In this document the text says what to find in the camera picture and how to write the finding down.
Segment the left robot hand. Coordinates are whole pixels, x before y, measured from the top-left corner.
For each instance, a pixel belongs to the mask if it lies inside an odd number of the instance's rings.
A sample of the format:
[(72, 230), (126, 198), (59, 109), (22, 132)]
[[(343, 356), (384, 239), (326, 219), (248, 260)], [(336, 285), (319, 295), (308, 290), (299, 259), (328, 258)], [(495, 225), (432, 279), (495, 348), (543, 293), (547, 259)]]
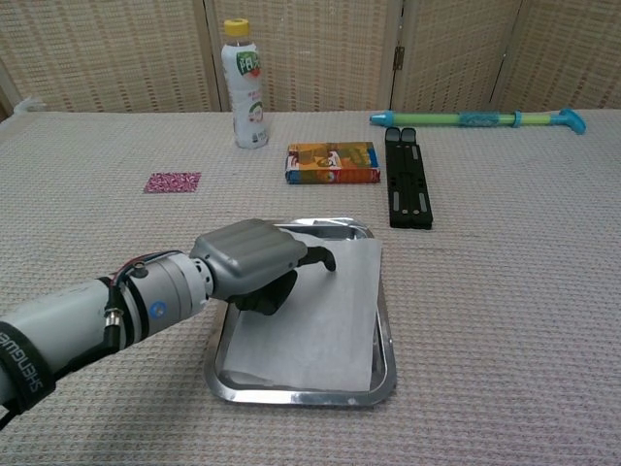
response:
[(211, 298), (263, 316), (274, 315), (284, 304), (297, 281), (298, 268), (321, 263), (329, 272), (337, 269), (328, 249), (309, 247), (258, 218), (199, 236), (189, 256), (210, 270)]

